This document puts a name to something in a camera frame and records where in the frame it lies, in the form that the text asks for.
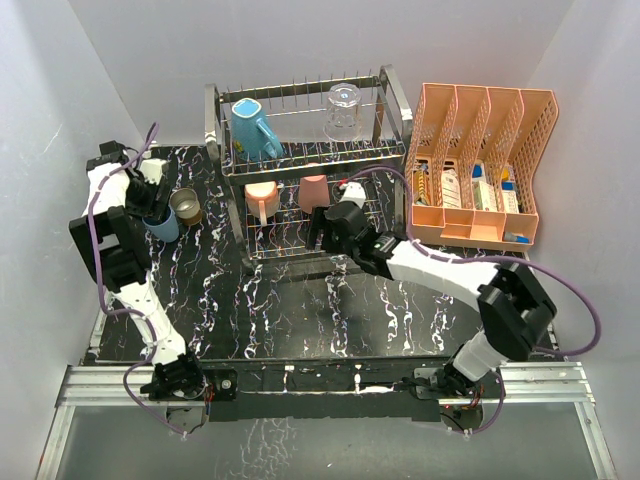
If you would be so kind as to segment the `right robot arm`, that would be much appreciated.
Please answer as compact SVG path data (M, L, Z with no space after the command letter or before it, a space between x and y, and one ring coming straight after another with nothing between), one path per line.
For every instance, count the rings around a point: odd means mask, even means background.
M404 235L376 230L353 201L314 208L306 247L346 255L370 275L422 285L479 313L480 331L442 368L416 383L447 396L469 396L502 364L528 360L557 313L520 259L444 254Z

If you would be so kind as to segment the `cream and brown steel cup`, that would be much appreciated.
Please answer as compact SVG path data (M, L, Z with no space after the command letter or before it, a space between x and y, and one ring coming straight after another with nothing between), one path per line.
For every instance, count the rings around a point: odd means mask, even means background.
M197 193L191 188L175 190L169 199L169 204L176 217L186 226L201 222L203 214Z

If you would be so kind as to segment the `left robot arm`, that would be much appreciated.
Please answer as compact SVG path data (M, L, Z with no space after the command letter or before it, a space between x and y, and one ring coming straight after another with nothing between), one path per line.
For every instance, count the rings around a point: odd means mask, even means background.
M99 297L113 295L136 325L154 367L152 381L141 393L152 400L181 397L196 400L206 390L206 374L184 338L175 330L151 279L152 262L138 224L168 227L167 242L180 233L169 205L171 187L163 162L135 161L127 148L111 140L99 145L100 155L87 161L88 204L69 222L69 232Z

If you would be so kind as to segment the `light blue tumbler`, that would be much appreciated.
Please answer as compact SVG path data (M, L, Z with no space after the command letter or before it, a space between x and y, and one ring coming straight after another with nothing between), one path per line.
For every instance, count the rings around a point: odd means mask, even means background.
M165 243L176 241L180 236L180 229L173 209L168 206L162 220L143 218L145 228L158 240Z

